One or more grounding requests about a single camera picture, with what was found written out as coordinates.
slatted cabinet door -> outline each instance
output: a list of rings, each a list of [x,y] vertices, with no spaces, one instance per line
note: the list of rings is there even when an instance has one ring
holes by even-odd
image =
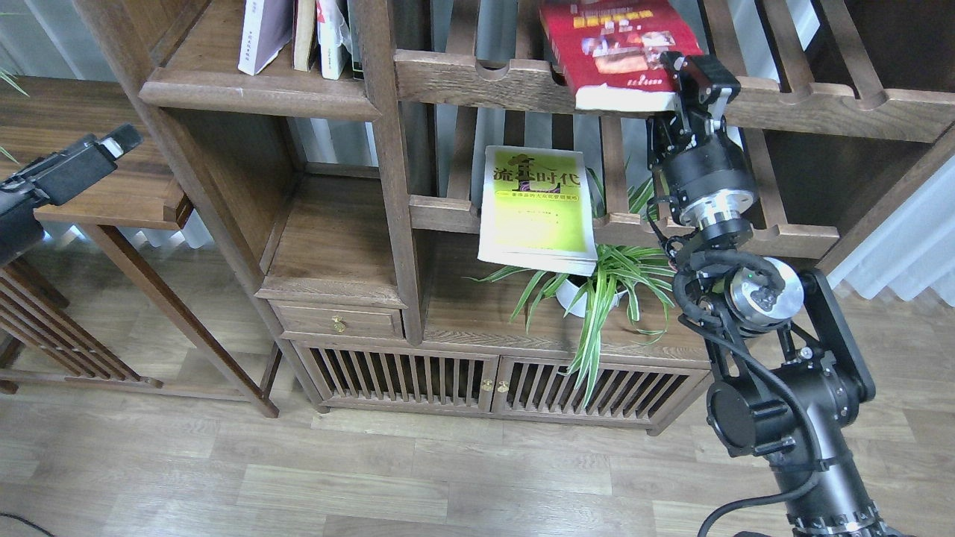
[[[593,397],[583,405],[584,387],[575,387],[577,374],[563,373],[567,364],[565,360],[502,356],[495,414],[537,421],[603,422],[659,432],[698,396],[709,374],[704,369],[602,360]]]
[[[314,357],[309,372],[327,406],[491,412],[496,355],[296,346]]]

spider plant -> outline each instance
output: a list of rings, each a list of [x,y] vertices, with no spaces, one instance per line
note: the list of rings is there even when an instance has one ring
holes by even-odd
[[[601,200],[603,200],[602,182],[597,181],[593,170],[588,169],[587,173],[594,184],[597,185]],[[653,196],[652,180],[647,180],[640,187],[630,187],[627,195],[630,212],[643,213],[646,216],[647,202]],[[594,205],[594,217],[602,216],[601,213],[604,210],[598,208],[596,204]],[[650,217],[655,218],[654,213],[655,211],[652,211]],[[508,266],[483,278],[476,279],[476,281],[497,282],[513,274],[530,270],[532,269]],[[639,285],[646,286],[663,305],[664,316],[669,322],[669,308],[673,307],[673,302],[667,293],[672,290],[670,282],[672,275],[673,270],[669,267],[669,261],[663,250],[658,247],[597,245],[597,266],[594,268],[593,274],[588,277],[571,276],[563,272],[534,270],[534,274],[518,299],[517,306],[511,313],[510,320],[513,322],[526,306],[527,314],[524,328],[530,330],[534,310],[541,300],[555,296],[557,289],[568,278],[583,279],[583,281],[579,281],[580,288],[567,309],[569,310],[578,301],[585,300],[584,326],[581,328],[581,337],[574,359],[563,373],[565,375],[578,373],[575,388],[580,388],[585,383],[582,405],[586,406],[597,385],[600,371],[601,331],[613,307],[614,295],[621,290],[626,290],[628,297],[626,317],[630,324],[635,327],[637,322],[640,321],[640,300],[637,297],[637,287]],[[654,331],[636,330],[637,333],[652,337],[645,344],[655,343],[666,331],[666,326],[661,330]]]
[[[16,14],[16,13],[0,13],[0,17],[6,16],[6,15],[14,15],[14,14]],[[3,80],[3,81],[5,81],[5,82],[7,82],[8,84],[10,84],[10,86],[13,87],[13,89],[15,89],[16,91],[20,92],[21,94],[23,94],[23,95],[29,97],[29,95],[27,95],[27,92],[23,91],[23,88],[21,88],[20,85],[16,83],[16,80],[15,80],[15,79],[16,79],[16,77],[13,76],[13,73],[7,71],[7,70],[4,69],[3,67],[0,67],[0,80]],[[0,154],[3,154],[4,157],[7,157],[8,159],[10,159],[11,161],[16,162],[17,164],[20,163],[17,159],[15,159],[15,158],[13,157],[13,155],[10,154],[9,151],[7,151],[6,149],[4,149],[3,146],[0,146]]]

book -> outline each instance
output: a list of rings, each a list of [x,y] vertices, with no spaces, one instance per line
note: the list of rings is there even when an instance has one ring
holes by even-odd
[[[589,276],[597,265],[584,154],[489,145],[481,261]]]
[[[316,0],[295,0],[295,32],[292,37],[292,69],[308,71],[315,59]]]
[[[346,0],[318,0],[318,55],[322,76],[331,80],[345,71],[345,45],[351,46],[346,10]]]
[[[293,0],[245,0],[239,71],[257,75],[292,38]]]
[[[351,30],[351,73],[355,78],[365,78],[365,68],[361,64],[361,47],[358,44],[358,12],[351,6],[354,0],[348,0],[349,30]]]
[[[547,1],[540,12],[581,110],[673,110],[676,88],[660,53],[703,53],[668,0]]]

red book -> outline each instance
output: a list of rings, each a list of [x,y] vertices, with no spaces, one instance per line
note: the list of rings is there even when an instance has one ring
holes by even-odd
[[[672,110],[660,53],[703,53],[668,0],[548,0],[541,22],[581,110]]]

wooden floor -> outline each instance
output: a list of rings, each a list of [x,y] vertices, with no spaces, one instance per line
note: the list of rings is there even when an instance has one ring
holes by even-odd
[[[257,376],[271,343],[218,254],[143,252]],[[46,245],[28,259],[143,375],[216,381],[93,247]],[[843,307],[879,384],[846,431],[869,492],[893,526],[949,536],[955,313],[931,300],[851,295]],[[32,352],[20,363],[51,367]],[[285,366],[274,395],[282,415],[264,419],[242,403],[24,385],[0,397],[0,510],[61,537],[676,537],[695,535],[718,505],[775,492],[762,460],[727,457],[699,401],[651,438],[492,419],[319,416]],[[734,514],[711,535],[790,535],[783,512]],[[38,533],[0,519],[0,535]]]

